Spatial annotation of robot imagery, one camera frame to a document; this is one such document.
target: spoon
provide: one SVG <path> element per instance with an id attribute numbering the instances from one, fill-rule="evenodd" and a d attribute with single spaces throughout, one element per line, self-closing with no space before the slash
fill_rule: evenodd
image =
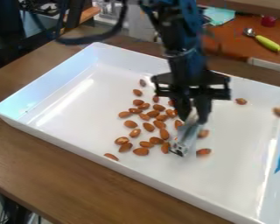
<path id="1" fill-rule="evenodd" d="M 280 45 L 275 43 L 274 41 L 265 38 L 261 35 L 256 35 L 252 28 L 245 28 L 243 33 L 249 37 L 255 38 L 258 42 L 260 42 L 263 46 L 267 47 L 273 52 L 280 52 Z"/>

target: wooden table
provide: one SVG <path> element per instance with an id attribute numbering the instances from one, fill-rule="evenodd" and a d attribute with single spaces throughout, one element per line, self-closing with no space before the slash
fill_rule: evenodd
<path id="1" fill-rule="evenodd" d="M 261 25 L 260 16 L 237 15 L 233 21 L 224 25 L 210 28 L 215 37 L 221 42 L 221 56 L 235 60 L 247 61 L 249 58 L 266 60 L 280 64 L 280 53 L 272 52 L 255 39 L 242 35 L 245 27 L 252 27 L 257 34 L 274 40 L 280 45 L 280 19 L 274 27 Z M 207 52 L 218 53 L 218 43 L 212 38 L 204 37 L 204 47 Z"/>
<path id="2" fill-rule="evenodd" d="M 67 36 L 100 32 L 81 26 Z M 128 37 L 111 45 L 160 56 L 160 46 Z M 0 101 L 77 53 L 48 43 L 0 69 Z M 210 59 L 212 69 L 280 86 L 280 73 L 238 61 Z M 0 193 L 53 223 L 225 224 L 222 218 L 174 199 L 0 120 Z"/>

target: white tray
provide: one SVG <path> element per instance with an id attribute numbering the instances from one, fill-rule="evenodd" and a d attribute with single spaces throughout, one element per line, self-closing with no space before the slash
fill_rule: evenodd
<path id="1" fill-rule="evenodd" d="M 215 101 L 206 125 L 211 134 L 197 148 L 211 148 L 208 157 L 163 154 L 159 147 L 147 157 L 119 153 L 114 140 L 127 136 L 117 114 L 132 107 L 140 78 L 168 72 L 164 59 L 92 44 L 72 58 L 0 102 L 8 124 L 157 188 L 235 223 L 280 223 L 280 87 L 232 77 L 233 99 L 248 105 Z M 153 86 L 143 87 L 152 103 Z M 142 123 L 138 117 L 131 120 Z M 173 121 L 167 121 L 174 134 Z M 158 136 L 143 130 L 140 140 Z M 115 162 L 103 155 L 113 153 Z"/>

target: almond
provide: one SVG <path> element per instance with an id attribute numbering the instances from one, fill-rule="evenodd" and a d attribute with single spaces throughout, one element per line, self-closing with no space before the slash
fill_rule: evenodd
<path id="1" fill-rule="evenodd" d="M 163 107 L 163 106 L 160 105 L 160 104 L 155 104 L 155 105 L 153 105 L 153 108 L 154 108 L 155 110 L 158 110 L 158 111 L 164 111 L 164 110 L 165 110 L 165 107 Z"/>
<path id="2" fill-rule="evenodd" d="M 145 142 L 145 141 L 141 141 L 140 143 L 140 146 L 144 147 L 144 148 L 151 148 L 154 146 L 153 143 L 150 143 L 150 142 Z"/>
<path id="3" fill-rule="evenodd" d="M 144 122 L 143 127 L 149 132 L 152 132 L 155 130 L 155 126 L 153 126 L 152 124 L 150 124 L 148 122 Z"/>
<path id="4" fill-rule="evenodd" d="M 139 89 L 133 89 L 133 93 L 134 93 L 134 95 L 136 95 L 136 96 L 141 96 L 141 95 L 142 95 L 142 92 L 141 92 L 141 90 L 139 90 Z"/>
<path id="5" fill-rule="evenodd" d="M 212 152 L 210 149 L 201 149 L 196 151 L 196 156 L 205 156 Z"/>
<path id="6" fill-rule="evenodd" d="M 280 108 L 273 108 L 273 113 L 274 113 L 276 116 L 280 117 Z"/>
<path id="7" fill-rule="evenodd" d="M 159 138 L 159 137 L 156 137 L 156 136 L 153 136 L 150 138 L 150 143 L 151 144 L 162 144 L 164 142 L 163 139 Z"/>
<path id="8" fill-rule="evenodd" d="M 154 102 L 158 102 L 158 101 L 159 101 L 159 98 L 158 98 L 157 95 L 154 95 L 154 97 L 152 97 L 152 100 L 153 100 Z"/>
<path id="9" fill-rule="evenodd" d="M 157 115 L 156 119 L 158 121 L 164 122 L 168 119 L 168 115 Z"/>
<path id="10" fill-rule="evenodd" d="M 183 123 L 180 120 L 176 120 L 174 123 L 175 129 L 177 130 L 179 126 L 183 126 Z"/>
<path id="11" fill-rule="evenodd" d="M 170 143 L 165 142 L 165 143 L 162 144 L 161 151 L 162 151 L 164 154 L 167 154 L 168 151 L 169 151 L 169 148 L 170 148 Z"/>
<path id="12" fill-rule="evenodd" d="M 166 124 L 164 122 L 161 121 L 154 121 L 153 124 L 158 128 L 158 129 L 164 129 L 166 128 Z"/>
<path id="13" fill-rule="evenodd" d="M 111 153 L 106 153 L 104 156 L 107 157 L 107 158 L 114 159 L 115 161 L 118 161 L 118 160 L 119 160 L 118 157 L 114 156 L 114 155 L 111 154 Z"/>
<path id="14" fill-rule="evenodd" d="M 128 120 L 128 121 L 125 121 L 125 122 L 124 122 L 124 126 L 130 128 L 130 129 L 134 129 L 134 128 L 137 127 L 138 125 L 137 125 L 136 122 L 133 122 L 133 121 L 131 121 L 131 120 Z"/>
<path id="15" fill-rule="evenodd" d="M 174 106 L 173 100 L 168 101 L 168 105 L 171 106 L 171 107 L 173 107 L 173 106 Z"/>
<path id="16" fill-rule="evenodd" d="M 129 108 L 129 112 L 132 114 L 140 114 L 142 110 L 140 108 Z"/>
<path id="17" fill-rule="evenodd" d="M 147 113 L 147 115 L 148 115 L 149 117 L 156 117 L 156 116 L 158 116 L 159 114 L 160 114 L 160 112 L 157 111 L 157 110 L 152 110 L 151 112 L 148 112 L 148 113 Z"/>
<path id="18" fill-rule="evenodd" d="M 243 99 L 243 98 L 237 98 L 237 99 L 235 99 L 235 102 L 236 102 L 237 104 L 239 104 L 239 105 L 245 105 L 245 104 L 247 104 L 247 101 L 246 101 L 245 99 Z"/>
<path id="19" fill-rule="evenodd" d="M 140 129 L 133 129 L 130 133 L 129 133 L 129 136 L 130 137 L 138 137 L 141 133 L 141 130 Z"/>
<path id="20" fill-rule="evenodd" d="M 142 80 L 142 79 L 141 79 L 141 80 L 139 81 L 139 84 L 140 84 L 140 86 L 143 87 L 143 88 L 146 87 L 146 81 L 145 81 L 145 80 Z"/>
<path id="21" fill-rule="evenodd" d="M 131 116 L 131 113 L 130 113 L 129 111 L 123 111 L 123 112 L 120 112 L 120 113 L 118 114 L 118 116 L 119 116 L 120 118 L 125 118 L 125 117 L 128 117 L 128 116 Z"/>
<path id="22" fill-rule="evenodd" d="M 176 117 L 177 116 L 177 113 L 176 113 L 176 111 L 175 110 L 173 110 L 173 109 L 167 109 L 166 111 L 166 114 L 170 117 L 170 118 L 174 118 L 174 117 Z"/>
<path id="23" fill-rule="evenodd" d="M 134 104 L 135 106 L 140 106 L 140 105 L 144 104 L 144 101 L 142 101 L 142 100 L 134 100 L 134 101 L 133 101 L 133 104 Z"/>
<path id="24" fill-rule="evenodd" d="M 167 140 L 169 138 L 169 132 L 166 129 L 160 130 L 160 136 L 162 139 Z"/>
<path id="25" fill-rule="evenodd" d="M 142 120 L 145 120 L 145 121 L 149 121 L 151 119 L 151 117 L 146 114 L 139 114 L 139 116 Z"/>
<path id="26" fill-rule="evenodd" d="M 131 149 L 131 147 L 133 147 L 132 143 L 124 143 L 120 148 L 119 148 L 119 152 L 125 152 L 125 151 L 129 151 Z"/>
<path id="27" fill-rule="evenodd" d="M 115 143 L 116 144 L 126 144 L 128 143 L 130 140 L 126 137 L 126 136 L 121 136 L 121 137 L 118 137 L 116 140 L 115 140 Z"/>
<path id="28" fill-rule="evenodd" d="M 148 102 L 141 104 L 138 108 L 139 109 L 148 109 L 151 105 Z"/>
<path id="29" fill-rule="evenodd" d="M 199 134 L 197 135 L 198 138 L 205 138 L 208 136 L 209 134 L 209 130 L 208 129 L 201 129 Z"/>
<path id="30" fill-rule="evenodd" d="M 149 149 L 146 148 L 137 148 L 133 152 L 138 156 L 147 156 L 150 153 Z"/>

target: yellow object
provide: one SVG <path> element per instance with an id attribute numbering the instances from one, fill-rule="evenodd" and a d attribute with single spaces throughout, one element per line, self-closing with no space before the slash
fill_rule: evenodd
<path id="1" fill-rule="evenodd" d="M 265 38 L 261 35 L 257 35 L 257 36 L 255 36 L 255 38 L 257 39 L 258 42 L 260 42 L 262 45 L 264 45 L 265 47 L 267 47 L 271 51 L 280 52 L 280 45 L 275 43 L 274 41 L 272 41 L 268 38 Z"/>

